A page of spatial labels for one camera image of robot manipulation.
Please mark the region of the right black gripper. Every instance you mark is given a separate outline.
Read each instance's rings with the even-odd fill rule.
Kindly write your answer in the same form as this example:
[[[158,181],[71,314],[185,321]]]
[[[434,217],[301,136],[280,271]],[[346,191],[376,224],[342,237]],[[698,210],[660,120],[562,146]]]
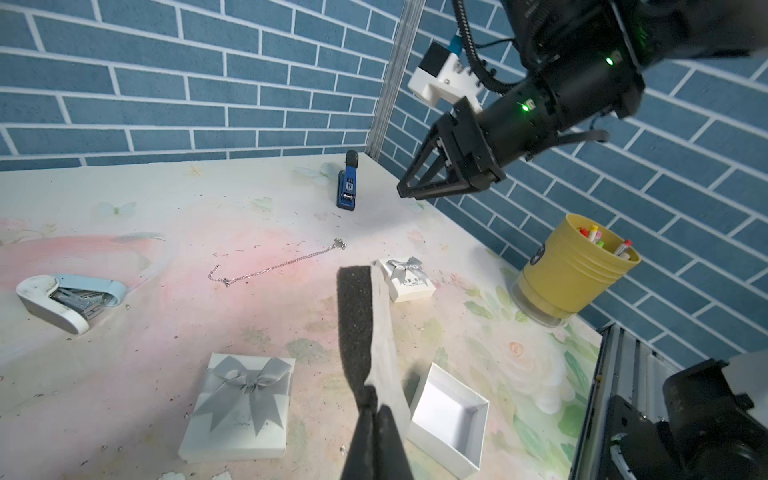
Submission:
[[[437,199],[479,193],[505,178],[508,114],[477,113],[470,100],[458,100],[429,130],[397,185],[401,198]]]

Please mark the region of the white jewelry box base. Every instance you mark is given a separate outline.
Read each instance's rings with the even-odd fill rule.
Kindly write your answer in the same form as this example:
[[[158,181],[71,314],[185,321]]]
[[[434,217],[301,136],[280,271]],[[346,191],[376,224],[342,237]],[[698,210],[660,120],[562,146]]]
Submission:
[[[489,400],[432,364],[410,409],[411,443],[458,479],[480,471]]]

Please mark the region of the grey foam box insert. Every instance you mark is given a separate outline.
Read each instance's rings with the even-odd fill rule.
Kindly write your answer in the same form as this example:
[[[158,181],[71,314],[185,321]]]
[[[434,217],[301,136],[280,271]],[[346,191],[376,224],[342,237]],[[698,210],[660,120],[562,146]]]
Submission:
[[[401,384],[387,279],[374,266],[337,272],[338,343],[344,375],[357,405],[388,407],[398,423],[410,422]]]

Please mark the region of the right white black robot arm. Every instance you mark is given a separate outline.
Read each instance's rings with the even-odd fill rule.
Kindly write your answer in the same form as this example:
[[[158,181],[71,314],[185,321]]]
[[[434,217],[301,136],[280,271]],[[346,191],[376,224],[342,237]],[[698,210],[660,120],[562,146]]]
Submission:
[[[604,142],[575,126],[636,113],[643,73],[666,59],[746,57],[767,46],[763,1],[507,1],[526,77],[504,82],[479,57],[465,5],[459,37],[430,46],[411,78],[427,103],[452,108],[430,128],[397,190],[431,199],[481,192],[518,160],[565,144]]]

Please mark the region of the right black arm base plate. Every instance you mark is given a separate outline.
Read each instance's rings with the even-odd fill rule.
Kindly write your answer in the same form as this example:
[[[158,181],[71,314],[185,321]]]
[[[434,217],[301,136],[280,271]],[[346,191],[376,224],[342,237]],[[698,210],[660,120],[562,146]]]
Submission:
[[[620,395],[596,429],[594,479],[764,479],[767,353],[706,360],[667,378],[666,413]]]

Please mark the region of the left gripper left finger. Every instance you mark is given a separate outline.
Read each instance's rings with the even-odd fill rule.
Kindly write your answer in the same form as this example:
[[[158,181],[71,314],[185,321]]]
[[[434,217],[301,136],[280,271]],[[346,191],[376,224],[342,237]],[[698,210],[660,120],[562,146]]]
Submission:
[[[363,389],[363,401],[358,405],[358,420],[341,473],[341,480],[372,480],[376,478],[376,410],[378,398],[373,386]]]

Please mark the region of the white bow box lid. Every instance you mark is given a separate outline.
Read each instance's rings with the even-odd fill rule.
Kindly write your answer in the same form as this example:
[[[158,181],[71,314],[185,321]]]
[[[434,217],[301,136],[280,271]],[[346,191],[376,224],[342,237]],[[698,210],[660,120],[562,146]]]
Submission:
[[[428,299],[436,287],[422,262],[414,257],[380,258],[375,264],[382,270],[393,303]]]

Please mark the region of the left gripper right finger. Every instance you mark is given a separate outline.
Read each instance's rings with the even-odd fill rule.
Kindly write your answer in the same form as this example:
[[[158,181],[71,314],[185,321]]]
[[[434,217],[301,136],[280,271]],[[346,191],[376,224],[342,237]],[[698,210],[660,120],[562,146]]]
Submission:
[[[392,410],[387,405],[374,415],[374,478],[414,479]]]

